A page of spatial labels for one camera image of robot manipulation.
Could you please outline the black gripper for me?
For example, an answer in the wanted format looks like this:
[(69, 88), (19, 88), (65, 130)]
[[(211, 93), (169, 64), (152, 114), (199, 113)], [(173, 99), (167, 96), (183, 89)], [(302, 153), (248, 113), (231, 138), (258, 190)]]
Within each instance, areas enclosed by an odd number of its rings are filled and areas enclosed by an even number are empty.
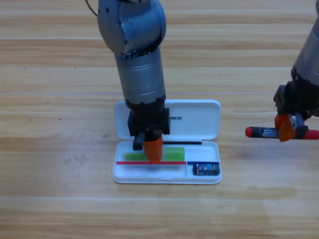
[(133, 150), (142, 150), (152, 164), (159, 164), (162, 158), (162, 134), (170, 134), (169, 108), (165, 107), (166, 96), (154, 102), (133, 104), (127, 101), (130, 109), (128, 128), (134, 137)]
[(299, 75), (279, 85), (273, 101), (277, 108), (274, 119), (280, 142), (303, 139), (309, 131), (305, 121), (319, 115), (319, 87)]

